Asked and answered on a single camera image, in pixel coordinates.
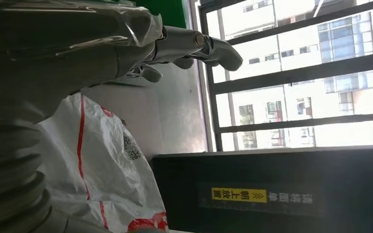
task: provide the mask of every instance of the window frame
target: window frame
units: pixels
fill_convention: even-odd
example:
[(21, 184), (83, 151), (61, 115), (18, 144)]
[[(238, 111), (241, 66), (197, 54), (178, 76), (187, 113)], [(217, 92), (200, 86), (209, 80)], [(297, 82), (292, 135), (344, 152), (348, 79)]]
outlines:
[[(208, 24), (206, 14), (212, 11), (220, 10), (224, 7), (242, 2), (244, 0), (210, 0), (203, 4), (200, 8), (200, 18), (202, 32), (208, 34)], [(302, 21), (286, 24), (279, 27), (274, 27), (268, 30), (249, 33), (244, 36), (236, 37), (228, 40), (231, 45), (237, 45), (253, 40), (258, 40), (268, 36), (274, 36), (285, 32), (290, 32), (296, 29), (316, 25), (320, 23), (329, 22), (335, 19), (341, 19), (355, 14), (360, 14), (366, 11), (373, 10), (373, 1), (362, 5), (353, 6), (347, 9), (328, 13), (326, 15), (319, 15), (313, 18), (308, 18)], [(222, 138), (223, 133), (237, 133), (237, 132), (250, 132), (261, 130), (276, 130), (284, 128), (296, 127), (311, 127), (317, 125), (325, 125), (331, 123), (349, 123), (349, 122), (363, 122), (372, 121), (373, 114), (368, 115), (351, 115), (351, 116), (336, 116), (327, 118), (314, 118), (305, 120), (282, 121), (271, 123), (260, 123), (251, 125), (229, 126), (220, 127), (218, 118), (218, 108), (216, 102), (216, 95), (234, 93), (240, 91), (247, 91), (259, 88), (269, 88), (271, 86), (286, 85), (288, 83), (313, 81), (321, 78), (328, 78), (334, 76), (341, 76), (352, 73), (359, 73), (373, 70), (373, 54), (355, 57), (351, 59), (332, 61), (323, 63), (312, 67), (303, 67), (293, 70), (285, 70), (281, 72), (258, 75), (248, 77), (245, 79), (231, 80), (222, 83), (214, 83), (212, 68), (206, 66), (207, 79), (208, 79), (208, 93), (211, 105), (211, 114), (213, 119), (213, 127), (215, 134), (215, 142), (217, 151), (223, 151)]]
[(253, 11), (253, 10), (254, 10), (254, 5), (248, 5), (248, 6), (244, 6), (244, 7), (242, 8), (242, 12), (243, 12), (243, 13), (251, 12), (251, 11)]
[(250, 65), (257, 64), (257, 63), (260, 63), (260, 62), (261, 62), (261, 59), (259, 59), (258, 57), (254, 57), (254, 58), (251, 58), (249, 60)]

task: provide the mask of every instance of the red stripe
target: red stripe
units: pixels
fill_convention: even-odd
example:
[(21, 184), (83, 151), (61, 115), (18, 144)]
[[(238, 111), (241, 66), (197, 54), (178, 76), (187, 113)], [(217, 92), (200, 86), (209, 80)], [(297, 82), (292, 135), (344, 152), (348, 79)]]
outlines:
[(77, 148), (77, 154), (78, 154), (78, 169), (79, 169), (79, 174), (82, 177), (82, 180), (84, 181), (85, 184), (85, 189), (86, 189), (86, 199), (89, 200), (91, 198), (89, 191), (88, 191), (88, 186), (86, 186), (85, 179), (84, 179), (84, 172), (82, 171), (82, 155), (81, 155), (81, 150), (82, 150), (82, 138), (84, 135), (84, 125), (85, 125), (85, 106), (84, 106), (84, 95), (81, 94), (81, 123), (79, 125), (79, 137), (78, 137), (78, 148)]
[(103, 207), (103, 201), (99, 202), (99, 206), (101, 207), (101, 216), (102, 216), (102, 219), (103, 219), (103, 226), (105, 227), (105, 229), (109, 230), (108, 221), (106, 220), (106, 217), (105, 217), (105, 210), (104, 210), (104, 207)]

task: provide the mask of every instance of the red and white bag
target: red and white bag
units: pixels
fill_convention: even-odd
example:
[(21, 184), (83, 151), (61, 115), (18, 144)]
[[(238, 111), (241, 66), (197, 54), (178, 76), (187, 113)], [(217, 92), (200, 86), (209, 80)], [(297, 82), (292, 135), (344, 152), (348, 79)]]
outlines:
[(38, 170), (57, 209), (114, 233), (169, 232), (153, 172), (117, 116), (78, 93), (39, 125)]

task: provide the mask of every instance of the qr code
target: qr code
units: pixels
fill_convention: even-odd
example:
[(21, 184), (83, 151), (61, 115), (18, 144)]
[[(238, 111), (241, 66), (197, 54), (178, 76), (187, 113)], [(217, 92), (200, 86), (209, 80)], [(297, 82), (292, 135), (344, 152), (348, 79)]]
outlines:
[(138, 147), (132, 137), (124, 135), (123, 147), (131, 160), (135, 160), (142, 156), (141, 149)]

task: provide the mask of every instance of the plastic wrap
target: plastic wrap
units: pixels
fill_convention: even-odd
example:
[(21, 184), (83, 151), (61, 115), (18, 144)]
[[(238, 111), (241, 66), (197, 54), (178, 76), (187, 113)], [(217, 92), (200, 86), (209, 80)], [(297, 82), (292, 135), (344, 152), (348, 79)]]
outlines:
[(0, 0), (0, 50), (57, 55), (103, 44), (143, 47), (160, 38), (161, 16), (128, 4)]
[(168, 233), (153, 173), (121, 120), (80, 93), (40, 123), (39, 168), (55, 208), (114, 233)]

